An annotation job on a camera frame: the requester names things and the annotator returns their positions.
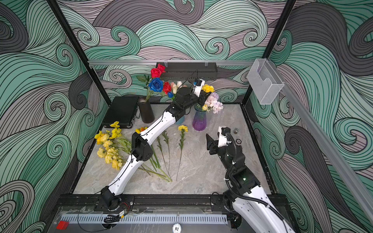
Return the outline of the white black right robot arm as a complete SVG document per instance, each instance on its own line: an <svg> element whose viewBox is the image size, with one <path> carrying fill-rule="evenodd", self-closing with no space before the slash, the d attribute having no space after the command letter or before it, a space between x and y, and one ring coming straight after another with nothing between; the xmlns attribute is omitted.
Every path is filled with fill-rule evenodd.
<svg viewBox="0 0 373 233"><path fill-rule="evenodd" d="M244 219L256 233L294 233L286 218L275 208L256 176L245 165L246 156L230 133L214 140L206 135L207 150L217 155L225 168L225 206Z"/></svg>

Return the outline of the yellow carnation stem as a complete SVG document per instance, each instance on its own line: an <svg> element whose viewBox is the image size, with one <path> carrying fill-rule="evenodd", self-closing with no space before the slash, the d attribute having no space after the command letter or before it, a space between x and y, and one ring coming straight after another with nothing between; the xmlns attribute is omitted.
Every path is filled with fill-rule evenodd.
<svg viewBox="0 0 373 233"><path fill-rule="evenodd" d="M213 86L205 84L202 87L202 91L204 91L205 93L213 93L213 92L215 92L215 89L214 89Z"/></svg>
<svg viewBox="0 0 373 233"><path fill-rule="evenodd" d="M170 157L170 138L168 137L167 131L164 131L162 133L162 136L163 136L164 141L166 142L167 148L168 148L168 155L169 155L168 172L169 172L170 171L170 164L171 164L171 157Z"/></svg>
<svg viewBox="0 0 373 233"><path fill-rule="evenodd" d="M178 130L180 132L180 140L179 140L180 158L179 158L179 165L178 165L178 171L177 171L176 178L178 178L178 174L179 174L179 170L181 166L181 159L182 159L182 153L183 153L183 148L184 148L185 136L186 136L186 133L188 132L188 127L185 125L180 125L178 127Z"/></svg>
<svg viewBox="0 0 373 233"><path fill-rule="evenodd" d="M159 137L157 137L157 146L161 152L161 155L162 155L162 159L163 159L163 163L165 165L165 169L166 169L166 172L169 174L169 170L167 168L167 164L166 164L166 161L165 161L165 157L164 157L164 154L163 154L163 149L162 149L162 145L161 145L161 140Z"/></svg>

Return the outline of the purple glass vase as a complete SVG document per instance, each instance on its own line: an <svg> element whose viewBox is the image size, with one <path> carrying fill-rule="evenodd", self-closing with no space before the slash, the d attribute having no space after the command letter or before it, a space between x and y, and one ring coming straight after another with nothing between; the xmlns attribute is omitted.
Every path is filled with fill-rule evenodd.
<svg viewBox="0 0 373 233"><path fill-rule="evenodd" d="M192 122L192 127L196 131L203 131L207 127L207 111L203 110L201 106L195 105L195 115Z"/></svg>

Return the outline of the yellow ranunculus stem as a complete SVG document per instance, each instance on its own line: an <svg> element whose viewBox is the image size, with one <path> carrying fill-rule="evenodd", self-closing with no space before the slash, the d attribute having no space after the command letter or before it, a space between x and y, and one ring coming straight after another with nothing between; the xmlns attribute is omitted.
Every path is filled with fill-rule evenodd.
<svg viewBox="0 0 373 233"><path fill-rule="evenodd" d="M127 153L128 155L131 154L131 148L132 144L131 142L125 138L121 134L121 129L119 128L119 122L115 121L113 124L110 125L113 127L113 130L111 131L111 135L109 139L105 143L105 149L106 149L106 156L105 156L105 162L111 163L112 168L116 170L120 170L124 163L129 158L123 157L120 155L120 151L123 151ZM140 170L145 171L149 175L156 175L160 177L161 179L165 180L166 182L172 182L172 179L168 172L165 172L161 168L161 164L158 160L158 156L155 153L155 150L153 146L151 146L151 149L153 151L153 155L150 158L150 163L152 165L152 168L148 167L147 165L140 166Z"/></svg>

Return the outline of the black cylindrical vase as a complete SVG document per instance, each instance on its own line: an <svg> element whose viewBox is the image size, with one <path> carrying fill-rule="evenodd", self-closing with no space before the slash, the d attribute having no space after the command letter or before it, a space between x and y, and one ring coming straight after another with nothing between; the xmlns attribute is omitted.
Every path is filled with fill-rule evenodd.
<svg viewBox="0 0 373 233"><path fill-rule="evenodd" d="M152 123L155 119L153 109L149 101L145 97L138 99L138 106L140 110L140 116L144 123Z"/></svg>

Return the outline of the pale yellow blossom spray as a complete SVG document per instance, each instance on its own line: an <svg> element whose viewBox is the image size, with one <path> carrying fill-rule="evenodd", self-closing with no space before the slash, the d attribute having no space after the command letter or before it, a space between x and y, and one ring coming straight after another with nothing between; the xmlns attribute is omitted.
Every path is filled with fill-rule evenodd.
<svg viewBox="0 0 373 233"><path fill-rule="evenodd" d="M121 134L120 128L114 128L112 131L99 131L94 137L98 145L102 145L106 152L114 153L114 151L123 151L127 154L131 153L131 142Z"/></svg>

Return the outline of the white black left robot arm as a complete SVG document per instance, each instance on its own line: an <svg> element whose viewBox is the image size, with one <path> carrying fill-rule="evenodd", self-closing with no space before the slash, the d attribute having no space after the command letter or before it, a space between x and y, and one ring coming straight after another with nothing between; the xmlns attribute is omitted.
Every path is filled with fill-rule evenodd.
<svg viewBox="0 0 373 233"><path fill-rule="evenodd" d="M196 104L203 105L210 93L206 93L200 86L191 90L188 87L178 89L175 100L165 109L162 116L156 120L147 130L132 135L131 153L120 169L115 179L101 190L101 196L110 211L117 210L120 206L120 196L127 183L136 170L153 155L151 145L156 139L174 125L186 110Z"/></svg>

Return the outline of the yellow flower bunch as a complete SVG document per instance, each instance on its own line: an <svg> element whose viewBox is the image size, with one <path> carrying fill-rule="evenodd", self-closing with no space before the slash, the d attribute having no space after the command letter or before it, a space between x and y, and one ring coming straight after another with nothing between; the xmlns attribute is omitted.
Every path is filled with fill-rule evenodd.
<svg viewBox="0 0 373 233"><path fill-rule="evenodd" d="M125 162L129 158L129 154L121 150L118 152L114 151L114 153L112 154L110 152L106 152L103 148L99 148L98 154L101 158L104 158L105 163L110 164L115 170L120 170L121 168L123 168ZM154 169L150 161L150 167L147 165L147 163L144 163L139 167L139 170L146 172L150 176L156 175L166 182L172 182L171 177L161 168L161 164L160 169Z"/></svg>

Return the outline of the teal ceramic vase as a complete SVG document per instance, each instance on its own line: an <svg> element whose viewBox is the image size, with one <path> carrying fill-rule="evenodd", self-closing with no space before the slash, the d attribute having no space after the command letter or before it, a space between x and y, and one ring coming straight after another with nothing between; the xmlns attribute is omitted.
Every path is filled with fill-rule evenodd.
<svg viewBox="0 0 373 233"><path fill-rule="evenodd" d="M185 121L185 116L182 116L178 121L175 122L175 125L182 125Z"/></svg>

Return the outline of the single yellow tulip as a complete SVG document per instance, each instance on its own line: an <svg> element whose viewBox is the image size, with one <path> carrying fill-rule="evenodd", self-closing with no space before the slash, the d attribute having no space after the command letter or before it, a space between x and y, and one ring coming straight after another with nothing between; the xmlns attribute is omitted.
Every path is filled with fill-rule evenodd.
<svg viewBox="0 0 373 233"><path fill-rule="evenodd" d="M158 158L157 158L155 152L153 152L153 155L150 158L150 161L151 161L151 164L152 164L152 166L153 166L154 169L160 169L160 163L158 161Z"/></svg>

